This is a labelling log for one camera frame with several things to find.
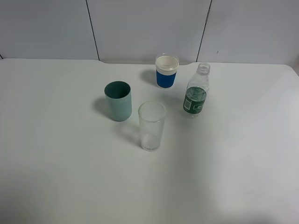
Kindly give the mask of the clear bottle with green label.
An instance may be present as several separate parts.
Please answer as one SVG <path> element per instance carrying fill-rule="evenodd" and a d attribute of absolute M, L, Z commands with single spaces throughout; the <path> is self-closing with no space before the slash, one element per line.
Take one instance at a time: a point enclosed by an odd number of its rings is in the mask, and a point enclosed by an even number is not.
<path fill-rule="evenodd" d="M 183 109 L 191 118 L 202 111 L 209 91 L 210 64 L 200 63 L 186 88 Z"/>

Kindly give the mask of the teal green plastic cup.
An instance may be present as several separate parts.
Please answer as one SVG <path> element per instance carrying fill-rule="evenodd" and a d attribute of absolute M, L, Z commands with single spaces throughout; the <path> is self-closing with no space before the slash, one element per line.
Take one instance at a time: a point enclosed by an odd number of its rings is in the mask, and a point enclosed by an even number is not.
<path fill-rule="evenodd" d="M 127 120 L 132 114 L 130 85 L 123 81 L 114 81 L 105 87 L 104 93 L 112 119 Z"/>

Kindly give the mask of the white cup with blue sleeve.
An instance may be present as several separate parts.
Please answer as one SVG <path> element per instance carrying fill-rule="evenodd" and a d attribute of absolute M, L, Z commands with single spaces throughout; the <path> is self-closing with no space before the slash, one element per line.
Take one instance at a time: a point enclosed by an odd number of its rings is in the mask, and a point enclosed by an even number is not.
<path fill-rule="evenodd" d="M 165 89 L 172 87 L 179 67 L 179 59 L 175 55 L 162 53 L 156 57 L 155 63 L 157 85 Z"/>

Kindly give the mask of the clear tall drinking glass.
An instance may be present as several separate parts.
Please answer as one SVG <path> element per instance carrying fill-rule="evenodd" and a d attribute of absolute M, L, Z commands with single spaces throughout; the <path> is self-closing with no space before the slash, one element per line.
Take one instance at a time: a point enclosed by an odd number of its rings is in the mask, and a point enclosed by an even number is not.
<path fill-rule="evenodd" d="M 138 115 L 141 147 L 155 151 L 161 144 L 166 109 L 159 102 L 147 101 L 140 105 Z"/>

